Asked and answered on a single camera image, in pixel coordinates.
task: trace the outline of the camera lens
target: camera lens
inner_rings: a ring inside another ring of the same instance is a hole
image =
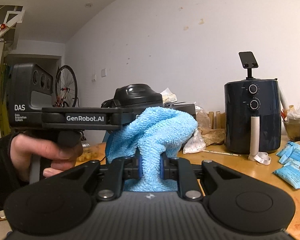
[[[42,74],[40,78],[40,86],[42,89],[44,88],[45,84],[46,84],[46,76]]]
[[[34,71],[34,73],[33,73],[33,83],[34,84],[37,84],[37,82],[38,82],[38,76],[39,76],[38,72]]]
[[[47,81],[47,89],[50,90],[50,87],[51,87],[51,80],[48,79],[48,81]]]

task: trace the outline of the ribbed gray surface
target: ribbed gray surface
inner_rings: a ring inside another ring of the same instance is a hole
[[[231,232],[213,221],[200,203],[182,200],[176,192],[123,192],[118,200],[99,203],[84,223],[67,233],[35,237],[16,232],[7,239],[291,240],[293,238],[283,231],[271,236],[245,236]]]

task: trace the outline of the human hand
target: human hand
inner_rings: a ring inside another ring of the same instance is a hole
[[[12,164],[22,181],[29,181],[32,154],[52,160],[51,167],[43,171],[43,175],[48,178],[74,167],[77,157],[82,153],[81,143],[73,148],[60,148],[52,141],[32,138],[25,134],[15,136],[10,146]]]

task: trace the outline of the white shoe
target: white shoe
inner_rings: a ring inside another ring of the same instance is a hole
[[[4,214],[4,211],[3,211],[3,210],[0,211],[0,217],[1,217],[1,218],[6,218],[6,215]]]

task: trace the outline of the ceiling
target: ceiling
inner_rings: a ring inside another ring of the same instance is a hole
[[[67,42],[86,22],[114,0],[0,0],[26,10],[19,39]],[[92,3],[90,8],[85,4]]]

